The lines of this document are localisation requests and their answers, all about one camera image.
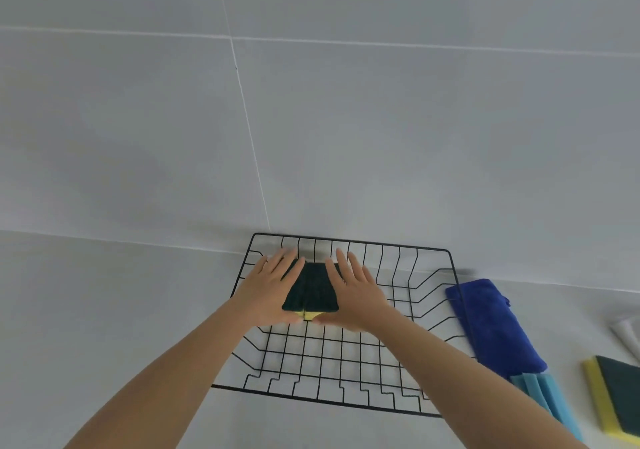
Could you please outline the person's left forearm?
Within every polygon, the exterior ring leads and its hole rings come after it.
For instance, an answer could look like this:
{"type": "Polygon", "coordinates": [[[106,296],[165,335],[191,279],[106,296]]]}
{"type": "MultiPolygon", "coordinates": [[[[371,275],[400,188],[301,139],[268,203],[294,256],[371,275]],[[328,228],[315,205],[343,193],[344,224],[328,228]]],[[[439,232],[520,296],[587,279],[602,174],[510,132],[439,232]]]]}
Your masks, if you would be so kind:
{"type": "Polygon", "coordinates": [[[177,449],[259,308],[235,296],[114,395],[64,449],[177,449]]]}

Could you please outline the person's right hand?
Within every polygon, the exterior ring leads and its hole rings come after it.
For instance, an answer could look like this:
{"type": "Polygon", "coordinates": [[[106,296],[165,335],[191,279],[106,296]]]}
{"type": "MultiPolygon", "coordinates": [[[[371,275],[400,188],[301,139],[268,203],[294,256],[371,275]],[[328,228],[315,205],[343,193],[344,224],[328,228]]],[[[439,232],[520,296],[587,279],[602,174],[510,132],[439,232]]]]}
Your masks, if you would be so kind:
{"type": "Polygon", "coordinates": [[[335,281],[335,263],[326,259],[326,269],[337,295],[342,326],[352,332],[367,332],[375,335],[382,318],[389,315],[392,307],[385,293],[378,287],[375,278],[358,258],[353,263],[356,284],[339,284],[335,281]]]}

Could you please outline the dark blue microfibre cloth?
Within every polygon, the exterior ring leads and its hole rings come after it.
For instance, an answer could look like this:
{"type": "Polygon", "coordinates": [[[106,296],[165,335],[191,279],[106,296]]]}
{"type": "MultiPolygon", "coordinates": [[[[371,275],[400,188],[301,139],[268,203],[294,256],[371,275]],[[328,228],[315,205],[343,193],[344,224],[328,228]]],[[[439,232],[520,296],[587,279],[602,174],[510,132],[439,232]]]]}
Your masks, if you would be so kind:
{"type": "Polygon", "coordinates": [[[509,300],[489,279],[445,289],[476,359],[506,380],[524,373],[543,373],[547,363],[539,356],[509,300]]]}

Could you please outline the green and yellow scrub sponge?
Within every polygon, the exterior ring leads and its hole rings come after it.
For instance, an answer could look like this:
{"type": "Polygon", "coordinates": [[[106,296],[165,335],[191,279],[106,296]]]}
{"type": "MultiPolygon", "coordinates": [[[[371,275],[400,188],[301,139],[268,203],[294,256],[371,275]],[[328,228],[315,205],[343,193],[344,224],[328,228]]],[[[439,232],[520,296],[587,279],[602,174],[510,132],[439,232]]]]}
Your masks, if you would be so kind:
{"type": "Polygon", "coordinates": [[[325,263],[305,263],[282,304],[282,310],[296,313],[306,322],[339,310],[325,263]]]}
{"type": "Polygon", "coordinates": [[[581,367],[603,433],[640,448],[640,366],[594,356],[581,367]]]}

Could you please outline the person's left hand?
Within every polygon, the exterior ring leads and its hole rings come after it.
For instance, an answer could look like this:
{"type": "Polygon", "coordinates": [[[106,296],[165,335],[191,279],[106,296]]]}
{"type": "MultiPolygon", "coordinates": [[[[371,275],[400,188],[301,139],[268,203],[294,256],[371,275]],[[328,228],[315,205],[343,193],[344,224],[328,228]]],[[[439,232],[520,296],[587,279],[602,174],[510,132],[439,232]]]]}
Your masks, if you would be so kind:
{"type": "Polygon", "coordinates": [[[282,304],[306,263],[305,258],[298,257],[280,281],[270,281],[268,258],[262,256],[257,261],[231,298],[234,311],[250,328],[278,324],[282,304]]]}

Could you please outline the person's right forearm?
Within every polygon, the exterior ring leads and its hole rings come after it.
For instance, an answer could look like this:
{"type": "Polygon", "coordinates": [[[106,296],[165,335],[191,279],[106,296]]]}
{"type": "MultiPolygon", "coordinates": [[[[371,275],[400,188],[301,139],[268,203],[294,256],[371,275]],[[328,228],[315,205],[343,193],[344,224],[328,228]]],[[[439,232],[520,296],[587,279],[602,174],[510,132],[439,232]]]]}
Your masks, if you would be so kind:
{"type": "Polygon", "coordinates": [[[390,306],[366,312],[361,325],[396,357],[466,449],[588,449],[521,390],[390,306]]]}

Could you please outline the white cloth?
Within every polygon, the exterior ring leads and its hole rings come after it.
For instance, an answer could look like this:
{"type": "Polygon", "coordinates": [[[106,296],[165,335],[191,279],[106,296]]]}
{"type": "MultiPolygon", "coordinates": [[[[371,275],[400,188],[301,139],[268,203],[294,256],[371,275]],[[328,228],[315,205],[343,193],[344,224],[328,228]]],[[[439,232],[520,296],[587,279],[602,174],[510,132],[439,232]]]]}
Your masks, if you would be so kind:
{"type": "Polygon", "coordinates": [[[640,314],[620,318],[609,327],[640,363],[640,314]]]}

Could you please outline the light blue folded cloth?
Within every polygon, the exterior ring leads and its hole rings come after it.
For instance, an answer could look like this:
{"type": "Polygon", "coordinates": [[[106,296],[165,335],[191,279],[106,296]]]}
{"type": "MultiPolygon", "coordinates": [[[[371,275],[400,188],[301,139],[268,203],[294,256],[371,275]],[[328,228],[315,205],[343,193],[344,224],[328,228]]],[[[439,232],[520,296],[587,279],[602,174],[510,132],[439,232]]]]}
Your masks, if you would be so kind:
{"type": "Polygon", "coordinates": [[[549,372],[522,373],[512,376],[510,381],[553,415],[576,439],[581,442],[584,441],[570,406],[566,402],[556,380],[549,372]]]}

